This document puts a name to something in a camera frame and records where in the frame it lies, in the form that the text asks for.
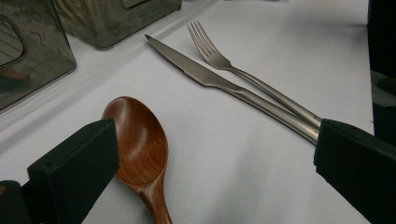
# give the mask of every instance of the wooden spoon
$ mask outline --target wooden spoon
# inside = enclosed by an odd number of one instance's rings
[[[155,223],[172,220],[163,195],[168,143],[160,122],[141,102],[120,97],[108,104],[102,119],[116,123],[120,153],[117,178],[145,202]]]

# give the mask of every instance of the fork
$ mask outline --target fork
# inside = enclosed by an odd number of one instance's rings
[[[272,88],[253,75],[233,67],[231,62],[219,52],[219,50],[209,39],[209,36],[206,34],[204,27],[200,22],[192,21],[190,24],[187,24],[187,27],[189,28],[195,46],[198,48],[208,64],[217,69],[227,70],[238,75],[239,77],[253,84],[259,90],[279,101],[282,105],[299,115],[302,119],[309,121],[318,128],[320,127],[321,118],[319,116],[295,103],[289,97]]]

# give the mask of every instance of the spoon handle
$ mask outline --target spoon handle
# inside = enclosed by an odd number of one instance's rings
[[[164,173],[154,180],[150,186],[142,188],[138,194],[145,202],[156,224],[172,224],[163,195],[163,178]]]

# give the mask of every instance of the white table surface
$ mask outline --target white table surface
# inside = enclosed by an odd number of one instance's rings
[[[186,27],[198,19],[233,65],[323,118],[372,133],[367,7],[368,0],[185,1],[110,50],[69,35],[76,71],[0,114],[0,179],[26,183],[32,162],[127,95],[147,105],[166,132],[164,190],[174,223],[368,223],[315,172],[312,144],[195,83],[144,37],[207,66]],[[268,99],[235,75],[216,72]],[[84,220],[152,222],[117,178]]]

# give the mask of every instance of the plastic container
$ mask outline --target plastic container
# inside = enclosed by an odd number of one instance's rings
[[[181,8],[181,0],[53,0],[67,33],[108,49]]]
[[[0,0],[0,109],[75,67],[50,0]]]

